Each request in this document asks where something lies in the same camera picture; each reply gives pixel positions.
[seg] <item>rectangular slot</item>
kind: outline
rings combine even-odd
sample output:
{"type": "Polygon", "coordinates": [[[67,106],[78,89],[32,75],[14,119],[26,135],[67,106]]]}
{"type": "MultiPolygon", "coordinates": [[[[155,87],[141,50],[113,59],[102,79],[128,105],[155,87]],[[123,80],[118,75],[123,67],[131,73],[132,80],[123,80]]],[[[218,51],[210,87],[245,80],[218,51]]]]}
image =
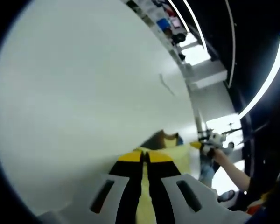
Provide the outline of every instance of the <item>rectangular slot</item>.
{"type": "Polygon", "coordinates": [[[90,210],[95,213],[100,213],[105,202],[105,199],[113,186],[114,181],[107,180],[104,186],[102,187],[101,191],[99,192],[98,196],[90,206],[90,210]]]}
{"type": "Polygon", "coordinates": [[[181,190],[181,193],[184,199],[186,200],[188,206],[194,212],[198,212],[202,208],[202,206],[199,203],[196,195],[194,194],[190,186],[185,181],[178,181],[177,186],[181,190]]]}

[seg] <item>white wall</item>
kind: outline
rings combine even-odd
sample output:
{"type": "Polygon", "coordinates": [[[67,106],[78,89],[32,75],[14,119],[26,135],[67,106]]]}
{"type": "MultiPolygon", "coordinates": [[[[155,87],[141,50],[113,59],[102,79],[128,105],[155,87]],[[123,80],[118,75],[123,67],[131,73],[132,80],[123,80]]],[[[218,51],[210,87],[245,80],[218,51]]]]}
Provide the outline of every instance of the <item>white wall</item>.
{"type": "Polygon", "coordinates": [[[0,52],[0,162],[35,214],[162,128],[197,135],[177,64],[132,10],[32,1],[0,52]]]}
{"type": "Polygon", "coordinates": [[[235,113],[223,82],[191,92],[191,100],[205,122],[235,113]]]}

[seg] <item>curved light strip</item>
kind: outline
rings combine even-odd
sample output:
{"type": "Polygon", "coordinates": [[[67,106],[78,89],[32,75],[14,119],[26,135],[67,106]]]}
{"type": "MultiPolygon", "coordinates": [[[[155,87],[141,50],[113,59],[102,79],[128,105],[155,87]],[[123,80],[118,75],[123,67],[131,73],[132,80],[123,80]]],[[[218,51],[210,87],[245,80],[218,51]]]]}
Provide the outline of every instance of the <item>curved light strip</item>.
{"type": "Polygon", "coordinates": [[[277,55],[276,55],[276,58],[275,58],[275,62],[272,66],[272,69],[271,69],[269,75],[267,76],[265,82],[263,83],[263,85],[260,88],[260,90],[258,91],[258,93],[255,95],[253,100],[238,115],[239,119],[242,119],[257,104],[257,102],[260,100],[260,98],[263,96],[263,94],[265,94],[266,90],[269,88],[270,84],[274,80],[274,78],[275,78],[275,76],[276,76],[276,74],[279,70],[279,67],[280,67],[280,40],[279,40],[279,47],[278,47],[277,55]]]}
{"type": "Polygon", "coordinates": [[[191,9],[190,5],[188,4],[187,0],[183,0],[183,2],[185,3],[186,7],[188,8],[188,11],[191,13],[191,16],[193,17],[194,23],[195,23],[195,25],[196,25],[196,27],[198,29],[198,32],[199,32],[199,35],[200,35],[200,38],[201,38],[201,41],[202,41],[203,48],[204,48],[205,51],[207,51],[205,39],[204,39],[204,36],[202,34],[202,30],[200,28],[200,25],[199,25],[195,15],[194,15],[194,12],[191,9]]]}
{"type": "Polygon", "coordinates": [[[182,14],[178,11],[177,7],[175,6],[175,4],[172,2],[172,0],[168,0],[169,3],[172,5],[172,7],[174,8],[174,10],[176,11],[178,17],[180,18],[180,20],[182,21],[186,31],[189,33],[190,29],[188,28],[188,25],[186,23],[186,21],[183,19],[182,14]]]}
{"type": "Polygon", "coordinates": [[[234,74],[234,65],[235,65],[235,30],[234,30],[234,21],[231,13],[231,9],[229,6],[228,0],[225,0],[229,18],[230,18],[230,24],[231,24],[231,34],[232,34],[232,63],[231,63],[231,71],[230,71],[230,78],[229,78],[229,84],[228,88],[231,87],[232,79],[233,79],[233,74],[234,74]]]}

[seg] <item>hand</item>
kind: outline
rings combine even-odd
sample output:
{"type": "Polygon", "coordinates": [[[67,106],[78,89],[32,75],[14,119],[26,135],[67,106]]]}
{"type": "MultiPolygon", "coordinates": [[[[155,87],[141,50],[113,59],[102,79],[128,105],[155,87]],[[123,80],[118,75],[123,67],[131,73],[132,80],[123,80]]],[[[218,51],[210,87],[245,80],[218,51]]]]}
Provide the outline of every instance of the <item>hand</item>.
{"type": "Polygon", "coordinates": [[[223,164],[228,161],[228,157],[220,149],[215,149],[213,158],[217,163],[219,163],[220,166],[223,166],[223,164]]]}

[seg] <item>person's arm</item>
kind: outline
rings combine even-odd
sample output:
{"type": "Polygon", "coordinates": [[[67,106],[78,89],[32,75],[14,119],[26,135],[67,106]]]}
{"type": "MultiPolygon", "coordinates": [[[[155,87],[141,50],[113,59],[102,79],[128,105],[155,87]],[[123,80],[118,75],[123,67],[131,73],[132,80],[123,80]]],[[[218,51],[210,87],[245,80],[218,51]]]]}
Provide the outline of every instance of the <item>person's arm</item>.
{"type": "Polygon", "coordinates": [[[215,149],[214,160],[223,167],[227,175],[241,191],[248,190],[250,177],[248,177],[248,175],[246,175],[243,171],[236,168],[221,150],[215,149]]]}

